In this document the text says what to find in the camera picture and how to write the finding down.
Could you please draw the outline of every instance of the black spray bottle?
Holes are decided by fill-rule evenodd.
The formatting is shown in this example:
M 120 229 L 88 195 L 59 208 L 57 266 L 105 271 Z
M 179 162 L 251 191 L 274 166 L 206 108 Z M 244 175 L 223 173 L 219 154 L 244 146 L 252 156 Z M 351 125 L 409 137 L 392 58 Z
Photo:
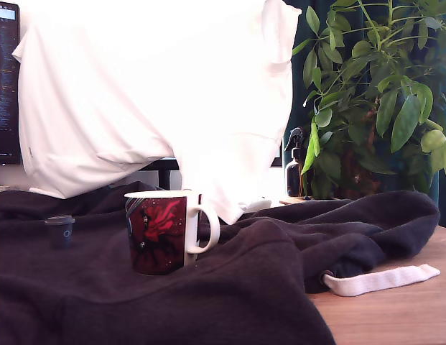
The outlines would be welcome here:
M 306 140 L 306 131 L 302 127 L 292 130 L 285 151 L 292 151 L 291 161 L 285 168 L 285 177 L 287 182 L 288 196 L 304 196 L 302 185 L 302 167 L 304 165 L 305 154 L 307 150 L 303 147 Z

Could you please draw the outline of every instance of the white mug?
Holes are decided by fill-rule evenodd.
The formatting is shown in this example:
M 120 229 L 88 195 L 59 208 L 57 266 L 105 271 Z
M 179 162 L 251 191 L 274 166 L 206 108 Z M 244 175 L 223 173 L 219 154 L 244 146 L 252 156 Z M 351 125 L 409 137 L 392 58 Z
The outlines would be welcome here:
M 220 237 L 216 212 L 192 190 L 154 190 L 125 195 L 131 263 L 143 275 L 166 275 L 192 264 Z M 198 244 L 200 211 L 210 222 L 210 241 Z

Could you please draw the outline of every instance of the monitor screen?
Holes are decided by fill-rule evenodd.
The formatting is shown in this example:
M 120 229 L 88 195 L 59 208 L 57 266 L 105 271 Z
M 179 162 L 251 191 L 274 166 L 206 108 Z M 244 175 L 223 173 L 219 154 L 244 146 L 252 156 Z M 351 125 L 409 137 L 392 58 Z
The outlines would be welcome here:
M 0 164 L 20 163 L 18 75 L 19 7 L 0 1 Z

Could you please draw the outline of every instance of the wooden surface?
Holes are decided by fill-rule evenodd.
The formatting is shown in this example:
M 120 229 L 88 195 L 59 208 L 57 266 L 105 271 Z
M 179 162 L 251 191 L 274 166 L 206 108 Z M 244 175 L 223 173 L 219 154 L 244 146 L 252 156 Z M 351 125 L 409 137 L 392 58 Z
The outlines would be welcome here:
M 279 202 L 282 205 L 290 205 L 292 203 L 304 203 L 306 200 L 304 200 L 304 196 L 284 196 L 282 197 Z
M 446 344 L 446 228 L 438 227 L 415 258 L 385 264 L 374 272 L 422 264 L 441 274 L 426 282 L 352 298 L 310 295 L 336 343 Z

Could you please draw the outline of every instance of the white drawstring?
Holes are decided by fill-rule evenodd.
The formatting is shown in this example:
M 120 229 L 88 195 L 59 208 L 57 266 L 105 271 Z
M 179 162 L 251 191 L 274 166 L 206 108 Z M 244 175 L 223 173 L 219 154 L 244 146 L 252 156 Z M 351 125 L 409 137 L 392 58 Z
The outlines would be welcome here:
M 325 272 L 322 276 L 322 281 L 336 295 L 354 297 L 373 291 L 399 288 L 415 282 L 424 282 L 439 274 L 440 271 L 436 268 L 423 264 L 421 266 L 398 267 L 393 270 L 368 273 L 352 278 L 334 278 Z

